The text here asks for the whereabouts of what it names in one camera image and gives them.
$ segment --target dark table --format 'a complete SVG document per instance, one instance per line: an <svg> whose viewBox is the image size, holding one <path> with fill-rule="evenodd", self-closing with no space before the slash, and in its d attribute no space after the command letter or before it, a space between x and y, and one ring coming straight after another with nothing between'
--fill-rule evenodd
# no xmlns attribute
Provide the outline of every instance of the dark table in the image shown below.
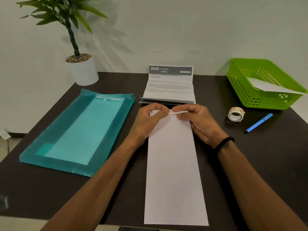
<svg viewBox="0 0 308 231"><path fill-rule="evenodd" d="M20 163L21 152L80 94L82 88L103 94L135 93L134 103L115 143L127 136L143 95L148 74L99 73L90 86L74 84L0 163L0 196L8 208L0 215L50 219L88 181L88 177ZM292 109L269 111L245 108L225 76L194 75L196 102L208 107L218 124L275 192L308 224L308 124ZM229 121L231 107L242 107L241 123ZM244 134L269 112L274 116ZM101 224L176 230L247 230L229 182L211 149L194 136L210 226L144 225L147 141L130 160Z"/></svg>

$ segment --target hand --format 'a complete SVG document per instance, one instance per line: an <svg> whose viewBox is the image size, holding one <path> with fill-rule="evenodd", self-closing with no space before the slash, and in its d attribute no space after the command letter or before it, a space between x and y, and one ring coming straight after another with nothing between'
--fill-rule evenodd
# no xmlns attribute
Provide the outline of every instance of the hand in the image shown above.
<svg viewBox="0 0 308 231"><path fill-rule="evenodd" d="M150 117L150 112L154 109L161 111ZM158 124L159 120L167 117L168 112L170 110L165 105L158 103L149 104L140 108L128 138L132 138L136 142L137 147L140 147Z"/></svg>
<svg viewBox="0 0 308 231"><path fill-rule="evenodd" d="M173 112L188 110L188 113L178 114L178 119L191 121L193 132L198 137L215 148L228 135L219 127L217 122L213 119L210 112L205 106L197 104L184 104L172 108Z"/></svg>

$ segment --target teal plastic envelope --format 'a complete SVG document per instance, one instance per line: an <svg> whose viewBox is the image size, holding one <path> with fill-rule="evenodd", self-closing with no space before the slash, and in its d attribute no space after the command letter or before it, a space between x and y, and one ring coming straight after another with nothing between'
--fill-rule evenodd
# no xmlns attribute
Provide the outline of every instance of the teal plastic envelope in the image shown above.
<svg viewBox="0 0 308 231"><path fill-rule="evenodd" d="M106 162L134 94L85 89L19 156L19 161L93 176Z"/></svg>

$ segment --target white plant pot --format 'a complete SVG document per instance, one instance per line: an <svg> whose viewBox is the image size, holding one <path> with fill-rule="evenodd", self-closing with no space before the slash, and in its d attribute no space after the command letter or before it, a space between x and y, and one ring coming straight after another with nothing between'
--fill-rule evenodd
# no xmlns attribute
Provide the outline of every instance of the white plant pot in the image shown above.
<svg viewBox="0 0 308 231"><path fill-rule="evenodd" d="M72 73L76 84L87 86L98 81L98 74L94 65L93 57L85 62L69 63L66 62L70 72Z"/></svg>

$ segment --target floor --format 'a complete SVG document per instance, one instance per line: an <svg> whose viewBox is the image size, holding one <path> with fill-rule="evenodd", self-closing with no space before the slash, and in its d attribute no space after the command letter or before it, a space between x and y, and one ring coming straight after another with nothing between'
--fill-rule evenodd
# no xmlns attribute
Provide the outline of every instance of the floor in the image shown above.
<svg viewBox="0 0 308 231"><path fill-rule="evenodd" d="M10 154L10 152L14 149L14 147L16 147L16 145L19 142L20 140L13 140L13 139L4 140L0 138L0 161L2 161L8 154ZM0 216L0 230L39 231L45 225L46 222L47 222L46 220L34 220L34 219ZM95 231L118 231L118 229L119 229L118 226L99 225Z"/></svg>

